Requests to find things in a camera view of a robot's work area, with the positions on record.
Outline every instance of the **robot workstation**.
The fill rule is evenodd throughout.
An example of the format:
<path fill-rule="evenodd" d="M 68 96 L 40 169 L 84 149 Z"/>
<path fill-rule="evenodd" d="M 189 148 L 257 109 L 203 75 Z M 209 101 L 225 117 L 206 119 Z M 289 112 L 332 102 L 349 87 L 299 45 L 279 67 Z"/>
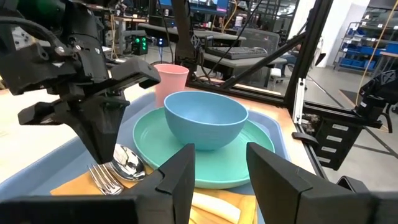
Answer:
<path fill-rule="evenodd" d="M 345 176 L 337 183 L 328 181 L 317 159 L 322 156 L 321 153 L 327 153 L 317 150 L 324 144 L 320 140 L 322 136 L 310 136 L 301 126 L 303 114 L 313 114 L 322 120 L 321 127 L 325 129 L 319 133 L 324 133 L 324 137 L 329 134 L 327 131 L 334 133 L 351 131 L 354 134 L 347 133 L 346 135 L 351 136 L 353 144 L 358 137 L 358 130 L 360 132 L 366 126 L 380 128 L 382 121 L 379 117 L 385 116 L 392 132 L 389 115 L 384 112 L 384 109 L 387 107 L 386 111 L 389 111 L 390 105 L 398 103 L 398 78 L 395 72 L 378 74 L 365 84 L 359 92 L 363 98 L 362 102 L 352 110 L 304 101 L 305 79 L 317 49 L 314 43 L 318 43 L 321 37 L 332 3 L 333 0 L 317 0 L 308 16 L 307 26 L 301 34 L 288 40 L 285 45 L 258 60 L 244 72 L 222 82 L 220 80 L 214 82 L 207 79 L 208 77 L 201 79 L 196 75 L 197 66 L 201 65 L 203 46 L 191 22 L 190 4 L 192 3 L 188 0 L 171 0 L 169 9 L 173 12 L 178 30 L 175 65 L 171 66 L 187 71 L 187 78 L 183 82 L 186 90 L 200 91 L 172 93 L 162 101 L 165 107 L 146 111 L 148 112 L 146 115 L 141 114 L 141 119 L 135 119 L 134 123 L 126 127 L 129 122 L 132 122 L 128 116 L 135 116 L 143 109 L 140 109 L 142 105 L 139 103 L 130 103 L 126 100 L 124 90 L 134 85 L 150 89 L 160 86 L 165 81 L 158 65 L 151 65 L 137 57 L 123 63 L 109 65 L 109 59 L 105 57 L 103 43 L 99 37 L 103 24 L 94 16 L 88 5 L 114 8 L 119 1 L 0 0 L 0 74 L 8 90 L 13 95 L 47 90 L 49 95 L 59 96 L 59 100 L 51 103 L 38 102 L 23 109 L 18 114 L 19 123 L 43 126 L 66 124 L 78 135 L 78 139 L 71 143 L 70 149 L 57 149 L 32 167 L 37 170 L 42 167 L 41 170 L 46 170 L 46 167 L 52 169 L 51 166 L 60 166 L 61 169 L 57 175 L 49 175 L 45 178 L 46 173 L 51 170 L 39 173 L 38 171 L 30 172 L 32 169 L 29 169 L 29 172 L 23 170 L 18 174 L 24 177 L 23 184 L 13 182 L 16 177 L 12 177 L 5 184 L 0 185 L 0 192 L 2 192 L 0 194 L 7 192 L 7 195 L 0 197 L 5 198 L 5 200 L 0 200 L 0 222 L 398 223 L 398 194 L 369 191 L 361 181 Z M 166 24 L 165 16 L 162 15 L 160 18 Z M 20 27 L 41 41 L 16 49 L 11 34 L 11 30 L 15 27 Z M 169 31 L 166 29 L 167 38 L 169 38 Z M 302 44 L 302 47 L 285 96 L 237 85 L 243 77 L 260 70 L 297 44 Z M 143 97 L 155 101 L 155 98 L 149 95 Z M 219 100 L 219 103 L 214 103 L 212 100 Z M 275 108 L 283 113 L 286 111 L 288 117 L 283 121 L 274 121 L 268 116 L 252 112 L 252 108 L 247 110 L 240 105 L 243 101 Z M 220 106 L 230 106 L 230 108 L 214 109 Z M 202 113 L 195 124 L 193 118 L 182 121 L 181 116 L 176 112 L 184 111 L 185 114 L 190 114 L 194 113 L 193 110 Z M 219 121 L 214 121 L 216 125 L 212 125 L 213 129 L 207 131 L 210 125 L 206 121 L 208 116 L 205 114 L 211 117 L 211 113 L 220 111 L 224 116 L 219 117 Z M 282 112 L 276 112 L 276 114 L 281 116 Z M 259 116 L 266 117 L 272 122 L 257 125 L 256 118 Z M 281 130 L 285 132 L 286 125 L 281 129 L 281 122 L 289 123 L 294 128 L 284 137 L 281 136 Z M 343 128 L 333 130 L 331 127 Z M 236 135 L 226 140 L 235 129 L 238 129 Z M 158 135 L 148 141 L 153 131 L 158 131 Z M 190 139 L 192 133 L 195 133 L 197 138 Z M 243 135 L 246 133 L 246 136 L 242 137 L 243 140 L 235 141 L 234 139 L 240 138 L 242 133 Z M 171 136 L 170 139 L 174 139 L 175 136 L 180 142 L 167 139 L 168 134 Z M 203 135 L 206 135 L 207 139 L 200 141 Z M 287 141 L 288 138 L 291 142 L 300 143 L 306 159 L 309 158 L 311 161 L 312 170 L 304 169 L 297 164 L 297 159 L 293 158 L 292 152 L 297 153 L 299 149 L 296 149 L 294 144 L 285 146 L 283 139 Z M 138 164 L 129 167 L 129 171 L 137 171 L 144 166 L 153 169 L 153 172 L 147 171 L 148 174 L 130 188 L 123 187 L 120 183 L 124 183 L 122 180 L 113 178 L 114 173 L 118 173 L 115 167 L 125 168 L 120 162 L 122 159 L 116 165 L 114 163 L 114 158 L 117 157 L 115 153 L 117 146 L 125 145 L 125 142 L 132 144 L 129 147 L 133 150 L 127 151 L 124 147 L 121 148 L 125 150 L 127 158 L 129 155 L 133 156 L 129 158 L 131 160 L 127 159 L 124 163 L 128 165 L 135 159 L 134 164 Z M 205 150 L 206 144 L 221 148 L 214 152 Z M 178 146 L 178 149 L 174 148 L 172 154 L 168 157 L 166 155 L 167 159 L 164 157 L 163 160 L 155 159 L 155 157 L 164 156 L 162 153 L 171 145 Z M 224 152 L 229 147 L 236 147 L 236 149 L 229 153 Z M 77 148 L 84 148 L 84 153 L 76 152 Z M 290 152 L 290 154 L 281 156 L 283 152 Z M 63 161 L 73 153 L 82 156 L 76 156 L 74 163 Z M 139 162 L 142 161 L 133 153 L 140 155 L 145 165 L 140 165 Z M 214 159 L 216 165 L 213 164 L 214 155 L 218 155 Z M 52 158 L 55 156 L 61 159 L 54 161 Z M 339 155 L 339 159 L 344 159 L 345 156 Z M 85 163 L 76 165 L 82 160 L 85 160 Z M 88 164 L 97 165 L 94 168 L 87 168 Z M 109 164 L 113 167 L 110 171 L 106 170 Z M 82 168 L 85 169 L 84 172 L 76 171 L 80 166 L 84 166 Z M 94 180 L 90 179 L 90 183 L 92 186 L 102 185 L 103 188 L 100 189 L 102 195 L 59 196 L 54 195 L 53 192 L 51 192 L 52 195 L 50 194 L 51 190 L 83 173 L 87 174 L 89 170 Z M 242 174 L 241 179 L 229 180 L 229 182 L 224 180 L 240 174 Z M 32 175 L 42 176 L 40 183 L 29 182 L 33 181 L 29 178 Z M 218 181 L 212 180 L 210 183 L 204 178 L 208 176 L 217 176 L 215 178 L 218 178 Z M 34 185 L 35 189 L 19 190 L 28 185 Z M 214 198 L 221 193 L 210 195 L 212 197 L 203 196 L 206 192 L 200 189 L 217 189 L 224 192 L 223 194 L 234 192 L 234 194 L 254 195 L 255 198 L 250 197 L 254 199 L 252 217 L 255 216 L 255 218 L 252 218 L 250 222 L 242 221 L 245 218 L 243 208 L 235 210 L 234 206 L 238 206 L 231 205 L 232 202 L 223 201 L 226 200 L 225 198 Z M 210 198 L 209 202 L 214 203 L 200 206 L 205 203 L 206 199 L 203 200 L 203 198 Z M 224 219 L 224 222 L 216 222 L 200 215 L 194 220 L 194 215 L 197 215 L 199 211 L 197 206 L 218 215 Z"/>

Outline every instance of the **teal plate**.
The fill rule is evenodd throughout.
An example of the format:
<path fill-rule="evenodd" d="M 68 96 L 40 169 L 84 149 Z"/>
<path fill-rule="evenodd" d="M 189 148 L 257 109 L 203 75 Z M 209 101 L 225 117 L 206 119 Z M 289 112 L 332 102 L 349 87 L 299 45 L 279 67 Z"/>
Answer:
<path fill-rule="evenodd" d="M 143 160 L 153 169 L 170 159 L 183 147 L 167 126 L 164 108 L 145 114 L 133 130 L 133 138 Z M 205 189 L 228 189 L 250 182 L 246 164 L 246 144 L 272 149 L 268 135 L 251 121 L 247 121 L 239 136 L 227 146 L 214 151 L 196 151 L 195 186 Z"/>

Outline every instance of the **blue tray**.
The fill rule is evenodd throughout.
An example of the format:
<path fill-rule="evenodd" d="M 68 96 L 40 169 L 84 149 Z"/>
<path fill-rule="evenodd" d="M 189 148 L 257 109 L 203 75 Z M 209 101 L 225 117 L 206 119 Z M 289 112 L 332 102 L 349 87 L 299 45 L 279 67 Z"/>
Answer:
<path fill-rule="evenodd" d="M 132 129 L 141 116 L 155 108 L 154 101 L 154 93 L 148 93 L 126 108 L 118 143 L 136 150 L 131 136 Z M 275 153 L 290 161 L 279 124 L 270 117 L 253 111 L 249 112 L 249 119 L 270 136 Z M 84 174 L 87 165 L 92 163 L 95 161 L 80 139 L 73 138 L 1 183 L 0 201 L 21 195 L 50 195 L 51 190 Z M 229 190 L 239 194 L 254 194 L 251 184 Z M 259 223 L 264 223 L 262 218 L 259 218 Z"/>

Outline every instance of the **white wall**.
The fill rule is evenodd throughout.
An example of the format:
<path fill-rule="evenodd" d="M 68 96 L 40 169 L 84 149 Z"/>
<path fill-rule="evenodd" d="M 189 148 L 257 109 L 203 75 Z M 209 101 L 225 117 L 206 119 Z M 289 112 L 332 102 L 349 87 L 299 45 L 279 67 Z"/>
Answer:
<path fill-rule="evenodd" d="M 326 57 L 318 65 L 325 67 L 329 65 L 330 60 L 333 61 L 336 53 L 333 51 L 341 44 L 340 30 L 344 29 L 346 25 L 346 18 L 349 17 L 350 22 L 360 21 L 365 12 L 366 6 L 370 0 L 334 0 L 331 6 L 328 19 L 326 20 L 325 28 L 322 32 L 323 49 Z M 292 28 L 289 33 L 289 38 L 292 38 L 300 28 L 305 24 L 308 17 L 308 12 L 315 4 L 315 0 L 300 0 L 297 6 L 296 15 L 293 20 Z"/>

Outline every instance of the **pink cup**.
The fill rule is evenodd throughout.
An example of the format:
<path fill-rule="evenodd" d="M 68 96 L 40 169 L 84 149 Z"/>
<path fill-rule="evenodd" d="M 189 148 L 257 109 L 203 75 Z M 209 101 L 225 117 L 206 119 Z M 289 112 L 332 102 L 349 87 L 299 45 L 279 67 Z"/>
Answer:
<path fill-rule="evenodd" d="M 156 108 L 164 106 L 164 99 L 172 93 L 184 91 L 189 70 L 173 64 L 154 65 L 160 75 L 160 83 L 155 86 Z"/>

